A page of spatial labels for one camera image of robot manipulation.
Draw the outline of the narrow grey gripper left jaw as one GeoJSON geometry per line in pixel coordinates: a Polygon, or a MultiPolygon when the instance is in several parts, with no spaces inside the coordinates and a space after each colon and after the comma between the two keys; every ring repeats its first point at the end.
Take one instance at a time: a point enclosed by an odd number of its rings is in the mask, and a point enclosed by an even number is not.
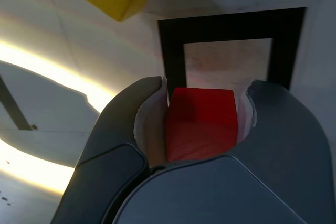
{"type": "Polygon", "coordinates": [[[103,109],[52,223],[113,223],[128,194],[150,175],[134,123],[141,105],[163,87],[162,77],[140,79],[103,109]]]}

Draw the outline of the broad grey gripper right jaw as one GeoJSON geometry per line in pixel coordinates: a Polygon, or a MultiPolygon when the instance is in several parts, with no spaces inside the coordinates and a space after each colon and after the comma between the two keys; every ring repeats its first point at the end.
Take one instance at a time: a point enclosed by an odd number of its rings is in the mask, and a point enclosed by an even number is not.
{"type": "Polygon", "coordinates": [[[278,84],[245,92],[252,127],[231,150],[142,182],[115,223],[335,223],[332,158],[315,116],[278,84]]]}

